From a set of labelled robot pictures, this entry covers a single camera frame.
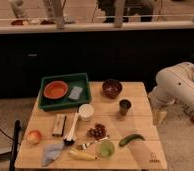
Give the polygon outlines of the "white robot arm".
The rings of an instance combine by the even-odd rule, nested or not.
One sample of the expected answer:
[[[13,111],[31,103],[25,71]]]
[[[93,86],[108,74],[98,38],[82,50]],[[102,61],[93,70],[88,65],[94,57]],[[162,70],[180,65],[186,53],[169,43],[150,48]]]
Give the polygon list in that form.
[[[160,70],[156,86],[148,94],[153,114],[153,124],[159,125],[167,112],[165,107],[176,99],[194,111],[194,64],[182,62]]]

